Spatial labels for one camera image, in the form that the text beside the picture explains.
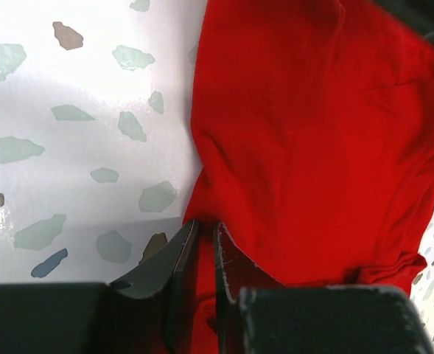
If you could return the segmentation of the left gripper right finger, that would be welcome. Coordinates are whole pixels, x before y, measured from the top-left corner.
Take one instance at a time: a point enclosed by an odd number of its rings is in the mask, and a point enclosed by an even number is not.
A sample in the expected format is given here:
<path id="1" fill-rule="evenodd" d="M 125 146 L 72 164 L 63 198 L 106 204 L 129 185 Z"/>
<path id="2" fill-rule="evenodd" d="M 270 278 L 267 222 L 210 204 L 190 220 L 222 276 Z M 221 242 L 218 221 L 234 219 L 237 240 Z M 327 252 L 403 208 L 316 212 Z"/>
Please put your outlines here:
<path id="1" fill-rule="evenodd" d="M 398 288 L 288 288 L 252 261 L 224 223 L 214 228 L 220 353 L 434 353 Z"/>

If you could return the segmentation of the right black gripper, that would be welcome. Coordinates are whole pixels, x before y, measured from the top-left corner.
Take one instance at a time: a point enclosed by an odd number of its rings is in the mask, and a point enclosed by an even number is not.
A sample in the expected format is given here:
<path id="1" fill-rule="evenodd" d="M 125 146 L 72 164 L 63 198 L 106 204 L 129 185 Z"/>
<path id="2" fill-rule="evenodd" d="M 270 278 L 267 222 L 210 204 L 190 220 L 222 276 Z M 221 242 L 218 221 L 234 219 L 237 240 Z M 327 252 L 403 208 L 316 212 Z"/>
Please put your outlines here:
<path id="1" fill-rule="evenodd" d="M 373 0 L 434 46 L 434 0 Z"/>

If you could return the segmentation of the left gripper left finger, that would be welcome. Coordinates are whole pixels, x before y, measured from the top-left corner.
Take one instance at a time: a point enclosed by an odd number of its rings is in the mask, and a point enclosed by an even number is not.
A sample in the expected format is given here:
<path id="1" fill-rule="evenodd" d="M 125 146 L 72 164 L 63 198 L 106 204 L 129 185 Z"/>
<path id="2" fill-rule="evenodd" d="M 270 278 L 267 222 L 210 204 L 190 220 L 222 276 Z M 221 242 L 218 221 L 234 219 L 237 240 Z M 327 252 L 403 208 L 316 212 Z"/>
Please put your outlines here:
<path id="1" fill-rule="evenodd" d="M 0 353 L 175 353 L 198 222 L 109 284 L 0 284 Z"/>

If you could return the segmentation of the red t shirt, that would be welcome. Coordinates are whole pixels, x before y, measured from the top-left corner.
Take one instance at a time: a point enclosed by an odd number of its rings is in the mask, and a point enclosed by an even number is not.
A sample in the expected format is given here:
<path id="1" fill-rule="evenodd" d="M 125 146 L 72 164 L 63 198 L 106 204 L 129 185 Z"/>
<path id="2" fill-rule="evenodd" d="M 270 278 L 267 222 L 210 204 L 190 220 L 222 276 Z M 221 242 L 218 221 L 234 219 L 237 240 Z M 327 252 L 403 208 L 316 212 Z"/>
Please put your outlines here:
<path id="1" fill-rule="evenodd" d="M 434 211 L 434 47 L 412 30 L 370 1 L 209 1 L 191 130 L 193 353 L 218 351 L 218 222 L 284 285 L 410 292 Z"/>

